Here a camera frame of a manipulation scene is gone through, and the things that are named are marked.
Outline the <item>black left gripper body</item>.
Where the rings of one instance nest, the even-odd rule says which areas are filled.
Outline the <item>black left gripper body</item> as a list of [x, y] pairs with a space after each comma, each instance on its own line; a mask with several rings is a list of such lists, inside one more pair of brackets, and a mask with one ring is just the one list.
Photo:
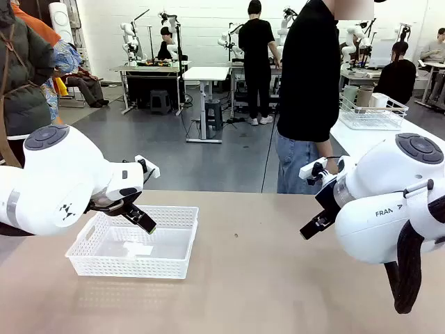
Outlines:
[[127, 195], [119, 200], [112, 201], [110, 204], [99, 204], [99, 201], [90, 200], [86, 207], [86, 213], [89, 211], [104, 212], [106, 214], [132, 214], [138, 210], [134, 202], [142, 194], [141, 191]]

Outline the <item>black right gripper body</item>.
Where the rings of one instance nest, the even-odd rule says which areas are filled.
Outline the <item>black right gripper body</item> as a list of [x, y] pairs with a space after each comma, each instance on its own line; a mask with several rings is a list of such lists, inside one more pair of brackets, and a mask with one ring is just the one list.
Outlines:
[[316, 201], [323, 208], [321, 214], [325, 218], [336, 218], [340, 211], [340, 206], [334, 198], [334, 188], [336, 184], [336, 180], [331, 180], [315, 195]]

